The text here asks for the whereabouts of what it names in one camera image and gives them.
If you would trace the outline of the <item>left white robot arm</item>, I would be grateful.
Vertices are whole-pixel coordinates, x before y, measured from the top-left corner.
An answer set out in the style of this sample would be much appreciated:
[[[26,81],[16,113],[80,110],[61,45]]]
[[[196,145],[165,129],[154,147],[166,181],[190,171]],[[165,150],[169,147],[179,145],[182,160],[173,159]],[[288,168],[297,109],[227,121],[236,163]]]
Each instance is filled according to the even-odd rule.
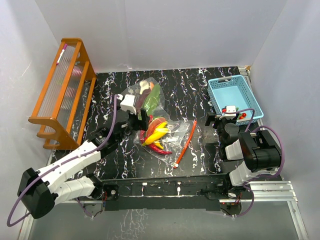
[[[139,115],[117,109],[110,124],[100,128],[68,155],[38,170],[25,170],[18,187],[17,202],[23,203],[28,215],[39,219],[64,201],[79,197],[99,199],[104,188],[97,177],[91,174],[71,180],[71,176],[113,153],[133,131],[147,130],[149,122],[150,116],[144,108]]]

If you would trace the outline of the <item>clear zip bag red slider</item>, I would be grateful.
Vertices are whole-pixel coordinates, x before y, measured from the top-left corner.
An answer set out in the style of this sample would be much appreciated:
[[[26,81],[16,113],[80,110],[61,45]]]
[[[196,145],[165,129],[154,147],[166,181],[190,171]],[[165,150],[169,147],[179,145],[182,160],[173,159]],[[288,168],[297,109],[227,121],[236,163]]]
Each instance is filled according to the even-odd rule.
[[[195,134],[197,128],[197,121],[194,120],[178,120],[170,121],[166,118],[167,128],[169,132],[163,136],[159,142],[164,147],[165,151],[171,151],[172,154],[160,155],[153,152],[150,148],[142,146],[139,140],[139,130],[134,138],[134,143],[142,147],[143,150],[158,158],[159,160],[171,165],[174,169],[179,167],[179,164],[185,155],[189,144]]]

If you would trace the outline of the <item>yellow fake banana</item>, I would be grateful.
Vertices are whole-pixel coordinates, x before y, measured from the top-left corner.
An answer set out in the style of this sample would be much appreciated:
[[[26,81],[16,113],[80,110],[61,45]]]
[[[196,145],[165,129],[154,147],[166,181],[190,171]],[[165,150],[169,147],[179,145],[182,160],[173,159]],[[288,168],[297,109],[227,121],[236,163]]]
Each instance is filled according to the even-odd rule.
[[[142,146],[147,146],[154,152],[165,155],[166,153],[164,151],[164,147],[160,143],[158,143],[158,140],[160,140],[169,132],[169,129],[166,128],[167,124],[168,122],[164,121],[157,125],[154,131],[151,134],[147,135],[146,139],[143,140]]]

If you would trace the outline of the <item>light blue plastic basket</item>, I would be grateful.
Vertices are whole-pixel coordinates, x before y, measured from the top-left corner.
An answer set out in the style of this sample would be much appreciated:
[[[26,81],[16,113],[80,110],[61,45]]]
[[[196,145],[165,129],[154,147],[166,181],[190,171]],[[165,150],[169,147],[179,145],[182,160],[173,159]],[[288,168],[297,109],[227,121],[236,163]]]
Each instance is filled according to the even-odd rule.
[[[252,111],[246,111],[246,117],[238,119],[238,126],[248,125],[250,119],[256,123],[264,116],[264,113],[258,104],[252,90],[242,75],[234,75],[222,78],[208,80],[207,92],[215,112],[220,115],[225,106],[235,106],[239,110],[252,108]]]

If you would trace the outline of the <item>red fake chili pepper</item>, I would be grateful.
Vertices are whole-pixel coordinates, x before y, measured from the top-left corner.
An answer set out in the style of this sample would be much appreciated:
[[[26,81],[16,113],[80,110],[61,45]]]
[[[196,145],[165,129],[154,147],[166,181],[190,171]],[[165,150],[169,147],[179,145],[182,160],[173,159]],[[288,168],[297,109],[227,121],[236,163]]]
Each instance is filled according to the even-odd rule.
[[[169,129],[166,127],[168,122],[164,117],[149,116],[147,130],[141,130],[139,133],[139,141],[143,147],[148,147],[154,153],[160,155],[170,155],[171,151],[164,150],[159,140],[164,137]]]

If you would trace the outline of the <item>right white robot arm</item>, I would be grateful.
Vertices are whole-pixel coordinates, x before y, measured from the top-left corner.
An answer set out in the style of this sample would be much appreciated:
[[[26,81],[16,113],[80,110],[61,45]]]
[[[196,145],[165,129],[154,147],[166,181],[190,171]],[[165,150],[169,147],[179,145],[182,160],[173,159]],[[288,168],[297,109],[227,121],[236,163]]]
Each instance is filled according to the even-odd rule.
[[[276,178],[280,175],[285,152],[277,133],[265,125],[253,131],[244,132],[236,125],[238,112],[218,115],[208,113],[205,125],[213,123],[219,137],[219,157],[224,161],[242,163],[226,174],[223,194],[233,199],[241,192],[241,187],[258,178]]]

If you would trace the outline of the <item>fake cherry tomato vine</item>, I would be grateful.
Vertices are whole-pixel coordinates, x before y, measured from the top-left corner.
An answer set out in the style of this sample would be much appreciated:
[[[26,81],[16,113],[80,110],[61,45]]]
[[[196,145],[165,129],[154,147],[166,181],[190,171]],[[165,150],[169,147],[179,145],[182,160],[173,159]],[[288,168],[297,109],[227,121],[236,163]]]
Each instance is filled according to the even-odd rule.
[[[236,113],[237,113],[237,120],[243,120],[243,119],[245,119],[245,118],[247,117],[246,109],[244,109],[244,110],[239,110],[239,109],[237,108]]]

